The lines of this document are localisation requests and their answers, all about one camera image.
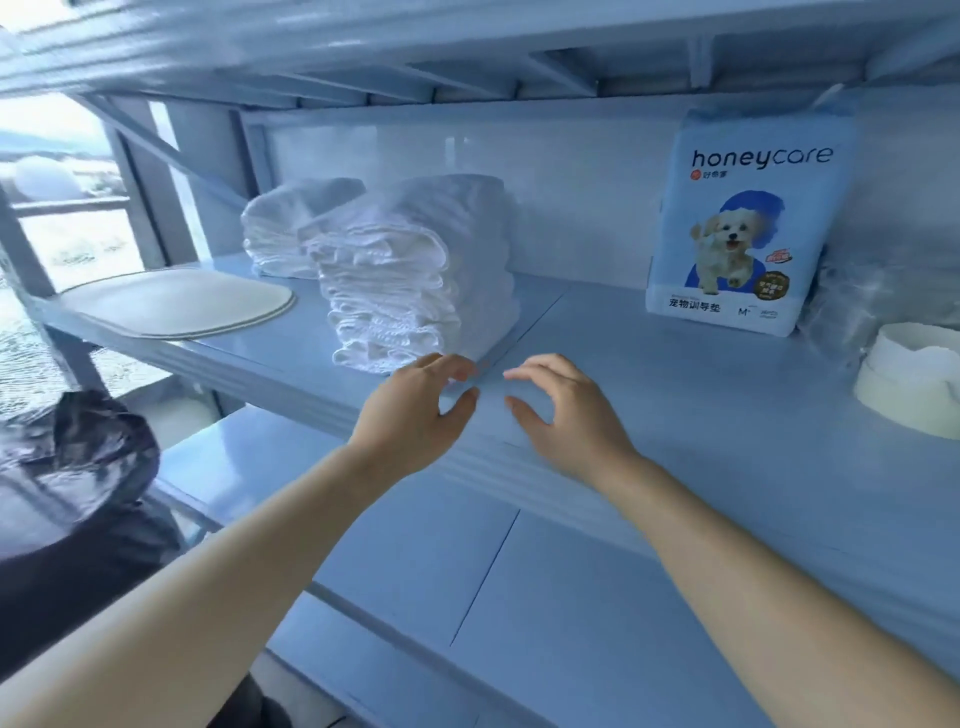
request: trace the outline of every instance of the dog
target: dog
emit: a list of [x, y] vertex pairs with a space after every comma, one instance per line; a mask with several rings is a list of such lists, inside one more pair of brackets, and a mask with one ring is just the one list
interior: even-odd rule
[[741, 208], [724, 210], [708, 218], [702, 228], [697, 223], [690, 229], [697, 244], [697, 278], [704, 293], [716, 296], [719, 279], [725, 279], [728, 288], [746, 285], [754, 274], [754, 259], [747, 251], [765, 228], [763, 215]]

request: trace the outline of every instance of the red logo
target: red logo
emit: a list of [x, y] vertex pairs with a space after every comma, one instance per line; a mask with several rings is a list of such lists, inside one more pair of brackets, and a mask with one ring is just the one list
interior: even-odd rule
[[793, 260], [793, 255], [790, 254], [789, 248], [780, 248], [767, 255], [765, 259], [768, 263], [785, 263], [787, 260]]

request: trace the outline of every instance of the pet training pad package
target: pet training pad package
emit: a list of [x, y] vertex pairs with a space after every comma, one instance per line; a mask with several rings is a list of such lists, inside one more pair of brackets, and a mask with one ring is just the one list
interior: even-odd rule
[[850, 114], [691, 112], [674, 144], [647, 310], [787, 336], [847, 189]]

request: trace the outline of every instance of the oval white board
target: oval white board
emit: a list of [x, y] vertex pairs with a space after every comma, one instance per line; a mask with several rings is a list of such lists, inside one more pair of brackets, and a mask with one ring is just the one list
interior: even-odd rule
[[258, 324], [294, 300], [286, 286], [198, 268], [131, 273], [60, 294], [65, 307], [126, 336], [175, 340]]

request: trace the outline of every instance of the white dome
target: white dome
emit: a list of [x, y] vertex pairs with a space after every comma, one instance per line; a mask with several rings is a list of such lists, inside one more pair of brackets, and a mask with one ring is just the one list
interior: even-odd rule
[[63, 163], [47, 157], [24, 157], [13, 166], [13, 183], [35, 202], [81, 200], [86, 195]]

